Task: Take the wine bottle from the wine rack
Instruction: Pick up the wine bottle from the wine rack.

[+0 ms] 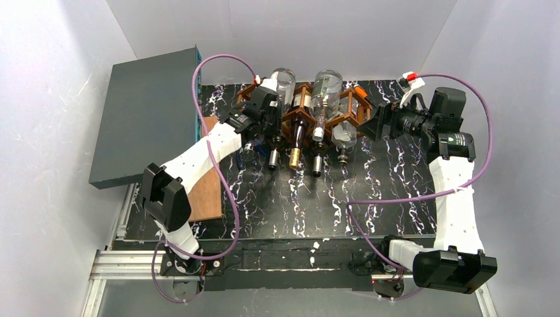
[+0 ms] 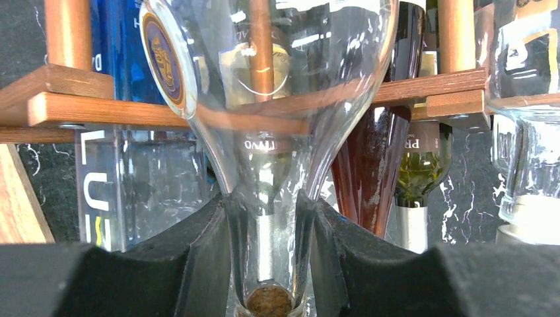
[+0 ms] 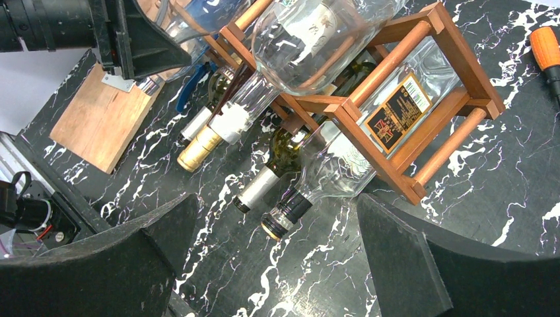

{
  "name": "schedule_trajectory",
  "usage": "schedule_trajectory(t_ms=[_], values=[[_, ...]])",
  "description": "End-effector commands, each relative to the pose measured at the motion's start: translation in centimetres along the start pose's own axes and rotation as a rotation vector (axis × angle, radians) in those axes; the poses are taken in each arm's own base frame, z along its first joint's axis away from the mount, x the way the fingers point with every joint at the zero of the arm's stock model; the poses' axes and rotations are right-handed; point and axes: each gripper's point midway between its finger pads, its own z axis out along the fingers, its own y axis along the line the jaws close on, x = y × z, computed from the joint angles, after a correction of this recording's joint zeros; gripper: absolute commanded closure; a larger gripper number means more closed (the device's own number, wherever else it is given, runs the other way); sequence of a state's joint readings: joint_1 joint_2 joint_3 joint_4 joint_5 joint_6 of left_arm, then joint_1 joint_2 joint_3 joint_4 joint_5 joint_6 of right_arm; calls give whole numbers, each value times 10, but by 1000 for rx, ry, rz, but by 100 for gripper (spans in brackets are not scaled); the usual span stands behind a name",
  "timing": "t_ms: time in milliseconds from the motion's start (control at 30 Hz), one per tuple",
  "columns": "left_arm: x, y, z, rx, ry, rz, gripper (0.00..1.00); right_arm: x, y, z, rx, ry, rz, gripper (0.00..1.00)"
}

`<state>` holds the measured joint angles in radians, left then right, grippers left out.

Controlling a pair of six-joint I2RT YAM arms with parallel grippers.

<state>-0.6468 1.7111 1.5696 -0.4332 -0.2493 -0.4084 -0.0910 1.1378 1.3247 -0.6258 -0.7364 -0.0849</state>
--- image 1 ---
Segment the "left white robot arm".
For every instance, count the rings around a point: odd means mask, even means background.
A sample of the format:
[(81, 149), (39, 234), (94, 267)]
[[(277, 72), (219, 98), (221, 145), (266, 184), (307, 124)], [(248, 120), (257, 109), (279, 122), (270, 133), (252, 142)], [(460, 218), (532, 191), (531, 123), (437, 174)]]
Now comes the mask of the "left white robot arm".
[(277, 127), (281, 114), (279, 93), (257, 86), (248, 101), (236, 105), (208, 134), (178, 157), (143, 172), (139, 204), (154, 219), (173, 253), (184, 261), (211, 260), (199, 253), (199, 244), (188, 223), (192, 213), (188, 195), (210, 170), (242, 146)]

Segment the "clear bottle white neck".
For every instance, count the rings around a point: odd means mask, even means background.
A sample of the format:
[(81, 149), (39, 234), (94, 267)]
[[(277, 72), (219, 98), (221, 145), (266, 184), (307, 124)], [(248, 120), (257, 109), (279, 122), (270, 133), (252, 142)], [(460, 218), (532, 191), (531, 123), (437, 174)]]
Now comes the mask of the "clear bottle white neck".
[(312, 140), (319, 142), (324, 139), (326, 123), (337, 112), (343, 78), (334, 70), (320, 71), (314, 80), (311, 107), (312, 116), (316, 120)]

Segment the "clear bottle black cap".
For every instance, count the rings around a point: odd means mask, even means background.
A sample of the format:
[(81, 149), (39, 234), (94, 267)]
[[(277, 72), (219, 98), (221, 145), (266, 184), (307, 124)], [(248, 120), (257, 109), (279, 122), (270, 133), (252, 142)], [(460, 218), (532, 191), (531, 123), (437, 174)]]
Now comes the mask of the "clear bottle black cap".
[(296, 77), (295, 73), (287, 68), (276, 68), (271, 74), (271, 78), (277, 81), (276, 91), (281, 99), (282, 116), (284, 116), (291, 107), (293, 94), (295, 91)]

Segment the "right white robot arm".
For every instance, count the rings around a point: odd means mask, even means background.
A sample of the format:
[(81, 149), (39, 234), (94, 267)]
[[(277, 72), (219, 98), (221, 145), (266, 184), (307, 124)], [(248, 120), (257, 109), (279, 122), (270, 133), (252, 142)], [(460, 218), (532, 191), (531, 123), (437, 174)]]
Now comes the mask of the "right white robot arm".
[(358, 132), (380, 140), (383, 129), (395, 139), (403, 134), (419, 137), (426, 154), (435, 190), (450, 194), (435, 199), (437, 231), (433, 247), (387, 236), (380, 258), (410, 271), (418, 287), (472, 294), (497, 272), (497, 259), (485, 254), (473, 204), (473, 188), (463, 187), (473, 178), (476, 158), (473, 136), (460, 130), (466, 94), (448, 87), (435, 89), (431, 105), (420, 94), (408, 103), (380, 105)]

